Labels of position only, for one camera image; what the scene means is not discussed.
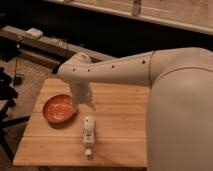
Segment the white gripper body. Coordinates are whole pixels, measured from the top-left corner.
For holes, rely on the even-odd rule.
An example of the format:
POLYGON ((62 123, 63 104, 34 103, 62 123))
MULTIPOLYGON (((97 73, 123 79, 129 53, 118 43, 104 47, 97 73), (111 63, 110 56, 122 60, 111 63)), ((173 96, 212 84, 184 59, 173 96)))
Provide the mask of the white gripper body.
POLYGON ((92 91, 88 83, 71 83, 71 97, 75 104, 87 104, 92 100, 92 91))

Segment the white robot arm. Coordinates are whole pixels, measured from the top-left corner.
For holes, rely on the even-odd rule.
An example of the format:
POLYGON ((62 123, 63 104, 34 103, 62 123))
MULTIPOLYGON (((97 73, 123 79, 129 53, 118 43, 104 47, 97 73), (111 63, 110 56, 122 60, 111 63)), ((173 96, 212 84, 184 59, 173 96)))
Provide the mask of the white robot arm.
POLYGON ((148 171, 213 171, 212 51, 157 50, 98 63, 78 52, 57 76, 77 103, 91 101, 91 82, 149 87, 148 171))

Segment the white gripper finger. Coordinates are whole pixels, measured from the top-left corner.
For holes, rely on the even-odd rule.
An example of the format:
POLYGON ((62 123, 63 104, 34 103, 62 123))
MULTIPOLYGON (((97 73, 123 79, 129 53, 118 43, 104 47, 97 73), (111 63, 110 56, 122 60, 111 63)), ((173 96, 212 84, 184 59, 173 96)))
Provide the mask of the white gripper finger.
POLYGON ((78 104, 73 103, 72 107, 73 107, 73 112, 76 113, 78 111, 78 104))
POLYGON ((92 101, 88 102, 87 105, 88 105, 93 111, 96 111, 95 104, 94 104, 92 101))

